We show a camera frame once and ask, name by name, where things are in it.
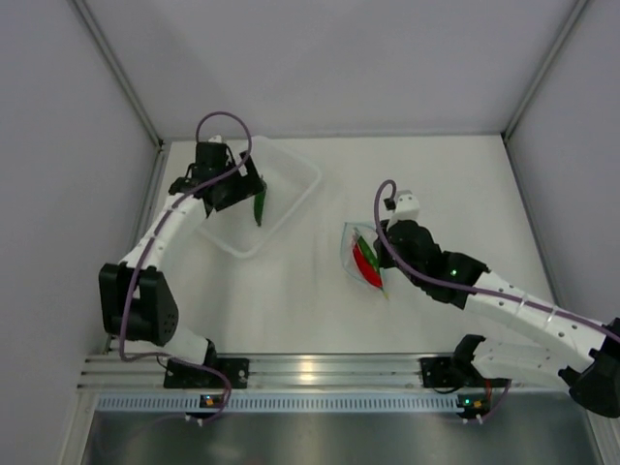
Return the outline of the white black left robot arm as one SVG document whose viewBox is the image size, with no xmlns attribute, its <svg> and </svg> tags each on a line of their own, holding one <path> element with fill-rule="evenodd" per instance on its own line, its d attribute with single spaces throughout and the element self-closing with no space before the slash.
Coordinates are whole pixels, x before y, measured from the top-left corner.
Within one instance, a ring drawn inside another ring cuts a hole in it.
<svg viewBox="0 0 620 465">
<path fill-rule="evenodd" d="M 180 322 L 180 310 L 165 275 L 189 236 L 211 214 L 265 190 L 249 150 L 235 157 L 220 139 L 200 141 L 195 160 L 169 187 L 164 206 L 138 244 L 118 263 L 106 263 L 99 276 L 103 325 L 119 341 L 120 357 L 137 361 L 125 346 L 149 345 L 152 357 L 184 364 L 198 387 L 212 385 L 219 374 L 214 343 Z"/>
</svg>

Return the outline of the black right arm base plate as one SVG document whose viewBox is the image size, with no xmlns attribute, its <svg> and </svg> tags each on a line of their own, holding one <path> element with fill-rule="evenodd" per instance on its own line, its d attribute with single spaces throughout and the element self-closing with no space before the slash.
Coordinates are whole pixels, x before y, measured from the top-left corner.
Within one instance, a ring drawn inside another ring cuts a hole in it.
<svg viewBox="0 0 620 465">
<path fill-rule="evenodd" d="M 485 381 L 470 362 L 451 356 L 423 357 L 419 360 L 425 388 L 483 388 Z"/>
</svg>

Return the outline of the green fake chili pepper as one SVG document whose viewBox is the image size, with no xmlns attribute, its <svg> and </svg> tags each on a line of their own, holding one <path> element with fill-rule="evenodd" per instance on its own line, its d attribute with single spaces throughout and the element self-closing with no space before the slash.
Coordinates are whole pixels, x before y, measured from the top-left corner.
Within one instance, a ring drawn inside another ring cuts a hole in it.
<svg viewBox="0 0 620 465">
<path fill-rule="evenodd" d="M 266 194 L 267 194 L 267 187 L 266 185 L 264 185 L 262 190 L 254 197 L 253 214 L 254 214 L 255 222 L 259 228 L 263 224 L 264 204 L 265 204 Z"/>
</svg>

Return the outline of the clear zip top bag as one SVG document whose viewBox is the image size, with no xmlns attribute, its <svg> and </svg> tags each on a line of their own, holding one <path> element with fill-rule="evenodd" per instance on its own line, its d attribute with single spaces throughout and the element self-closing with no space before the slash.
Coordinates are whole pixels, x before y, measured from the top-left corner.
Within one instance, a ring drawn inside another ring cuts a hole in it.
<svg viewBox="0 0 620 465">
<path fill-rule="evenodd" d="M 379 258 L 373 247 L 377 238 L 371 224 L 345 222 L 340 241 L 340 261 L 351 278 L 388 299 Z"/>
</svg>

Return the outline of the red fake chili pepper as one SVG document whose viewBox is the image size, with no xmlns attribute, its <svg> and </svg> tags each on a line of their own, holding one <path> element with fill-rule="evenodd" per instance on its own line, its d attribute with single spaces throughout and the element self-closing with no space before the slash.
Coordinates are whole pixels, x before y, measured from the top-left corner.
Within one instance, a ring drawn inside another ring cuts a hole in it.
<svg viewBox="0 0 620 465">
<path fill-rule="evenodd" d="M 359 271 L 363 280 L 370 286 L 382 291 L 384 289 L 384 285 L 380 269 L 376 271 L 361 255 L 361 252 L 356 245 L 356 233 L 352 253 L 357 270 Z"/>
</svg>

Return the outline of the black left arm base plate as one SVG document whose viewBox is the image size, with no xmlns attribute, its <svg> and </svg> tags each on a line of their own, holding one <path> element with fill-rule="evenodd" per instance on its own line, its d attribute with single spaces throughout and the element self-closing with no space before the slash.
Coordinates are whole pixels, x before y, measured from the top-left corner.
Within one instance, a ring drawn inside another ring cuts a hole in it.
<svg viewBox="0 0 620 465">
<path fill-rule="evenodd" d="M 229 380 L 231 388 L 247 388 L 250 372 L 250 360 L 248 358 L 220 357 L 214 365 L 214 370 Z M 203 369 L 169 360 L 163 386 L 168 389 L 218 389 L 224 388 L 225 383 L 219 376 Z"/>
</svg>

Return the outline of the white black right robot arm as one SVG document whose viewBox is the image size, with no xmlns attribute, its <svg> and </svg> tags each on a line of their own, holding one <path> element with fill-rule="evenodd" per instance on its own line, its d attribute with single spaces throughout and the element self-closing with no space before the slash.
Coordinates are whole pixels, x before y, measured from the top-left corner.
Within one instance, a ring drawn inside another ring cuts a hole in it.
<svg viewBox="0 0 620 465">
<path fill-rule="evenodd" d="M 453 376 L 559 388 L 589 412 L 619 416 L 619 322 L 604 324 L 535 298 L 462 253 L 446 251 L 411 219 L 383 220 L 375 247 L 382 268 L 396 268 L 431 299 L 485 317 L 530 340 L 503 343 L 464 336 L 451 356 Z"/>
</svg>

